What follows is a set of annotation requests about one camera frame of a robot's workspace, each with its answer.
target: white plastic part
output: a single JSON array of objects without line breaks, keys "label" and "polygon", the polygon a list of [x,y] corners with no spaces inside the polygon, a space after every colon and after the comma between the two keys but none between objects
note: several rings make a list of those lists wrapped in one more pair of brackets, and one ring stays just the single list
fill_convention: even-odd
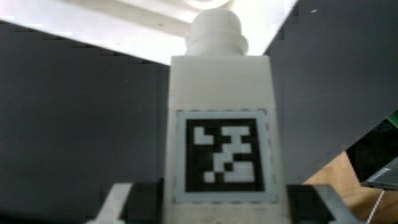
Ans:
[{"label": "white plastic part", "polygon": [[240,20],[226,9],[206,10],[192,23],[187,55],[245,55],[247,40]]},{"label": "white plastic part", "polygon": [[[192,32],[204,33],[206,38],[211,37],[206,26],[203,26],[197,19],[197,23],[192,27]],[[222,32],[236,33],[236,21],[226,25]],[[235,44],[220,44],[215,46],[217,54],[206,48],[206,44],[201,50],[188,49],[187,56],[172,57],[171,66],[171,86],[169,86],[169,124],[167,124],[167,164],[165,164],[165,191],[164,191],[164,224],[288,224],[290,223],[290,212],[288,212],[288,197],[286,197],[286,186],[283,180],[283,164],[281,164],[281,144],[279,144],[279,125],[275,115],[275,96],[274,96],[274,85],[272,85],[272,72],[270,72],[270,61],[267,56],[243,56],[236,54]],[[274,185],[275,200],[265,200],[256,202],[249,198],[249,201],[227,202],[229,197],[226,195],[238,194],[236,192],[204,192],[203,196],[217,195],[217,199],[210,201],[190,202],[190,200],[178,200],[178,189],[187,186],[178,179],[181,175],[181,169],[187,169],[190,163],[181,163],[181,113],[220,113],[224,116],[231,115],[233,112],[267,112],[267,131],[268,131],[268,149],[270,157],[265,157],[272,166],[272,174],[268,183]],[[211,139],[203,136],[206,133],[197,133],[197,138],[204,143],[211,143]],[[204,181],[211,183],[211,177],[206,177]]]},{"label": "white plastic part", "polygon": [[183,0],[197,9],[211,9],[220,7],[229,0]]},{"label": "white plastic part", "polygon": [[133,184],[130,183],[114,184],[96,220],[89,221],[85,224],[124,224],[124,221],[119,220],[119,216],[132,187]]}]

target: gray wall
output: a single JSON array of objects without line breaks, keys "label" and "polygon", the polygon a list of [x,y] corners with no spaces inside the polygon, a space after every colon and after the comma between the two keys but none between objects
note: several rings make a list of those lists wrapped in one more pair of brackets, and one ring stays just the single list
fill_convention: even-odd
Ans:
[{"label": "gray wall", "polygon": [[169,67],[52,38],[0,25],[2,214],[82,223],[135,182],[130,218],[151,220]]},{"label": "gray wall", "polygon": [[304,0],[274,40],[288,183],[306,181],[398,109],[396,12],[394,0]]}]

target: white ceiling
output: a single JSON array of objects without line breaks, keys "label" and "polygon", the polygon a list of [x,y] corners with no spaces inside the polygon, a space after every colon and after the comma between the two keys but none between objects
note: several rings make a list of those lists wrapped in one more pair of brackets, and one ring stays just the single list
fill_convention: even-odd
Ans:
[{"label": "white ceiling", "polygon": [[[187,0],[0,0],[0,20],[162,64],[185,54],[201,10]],[[249,55],[261,55],[297,0],[231,0]]]}]

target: white cylindrical object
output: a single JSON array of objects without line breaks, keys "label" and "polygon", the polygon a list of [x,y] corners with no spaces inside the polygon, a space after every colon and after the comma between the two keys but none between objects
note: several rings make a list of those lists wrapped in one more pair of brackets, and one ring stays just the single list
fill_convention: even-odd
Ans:
[{"label": "white cylindrical object", "polygon": [[235,13],[226,9],[204,11],[192,23],[187,55],[245,55],[247,47]]}]

